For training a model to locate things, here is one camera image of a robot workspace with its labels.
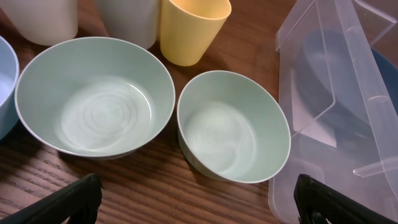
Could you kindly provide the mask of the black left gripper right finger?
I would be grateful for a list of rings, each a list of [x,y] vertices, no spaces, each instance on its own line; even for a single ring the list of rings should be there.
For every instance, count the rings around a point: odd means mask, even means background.
[[[298,176],[294,200],[300,224],[397,224],[307,174]]]

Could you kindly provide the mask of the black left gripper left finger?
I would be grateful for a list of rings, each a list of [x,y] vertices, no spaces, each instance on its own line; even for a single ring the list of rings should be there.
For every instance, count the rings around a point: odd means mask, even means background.
[[[9,215],[1,224],[94,224],[102,200],[102,183],[92,173]]]

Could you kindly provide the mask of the dark blue bowl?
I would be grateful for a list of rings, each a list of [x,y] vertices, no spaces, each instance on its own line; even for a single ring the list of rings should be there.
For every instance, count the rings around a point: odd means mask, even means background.
[[[310,114],[348,139],[373,135],[342,34],[313,31],[295,59],[295,81]]]

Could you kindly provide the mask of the clear plastic storage container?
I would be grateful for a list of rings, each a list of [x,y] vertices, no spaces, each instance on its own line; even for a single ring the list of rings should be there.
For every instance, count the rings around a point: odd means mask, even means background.
[[[291,150],[268,202],[297,223],[307,174],[397,220],[397,0],[298,0],[276,34]]]

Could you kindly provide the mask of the light blue bowl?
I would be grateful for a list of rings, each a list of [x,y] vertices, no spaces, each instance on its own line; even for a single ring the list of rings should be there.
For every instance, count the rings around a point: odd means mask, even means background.
[[[1,37],[1,139],[15,126],[17,115],[14,93],[19,78],[19,60],[9,42]]]

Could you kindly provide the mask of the dark blue plate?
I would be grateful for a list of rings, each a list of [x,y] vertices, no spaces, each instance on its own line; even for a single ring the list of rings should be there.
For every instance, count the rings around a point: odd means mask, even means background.
[[[398,113],[398,70],[385,56],[377,50],[371,49],[382,79],[394,106]]]

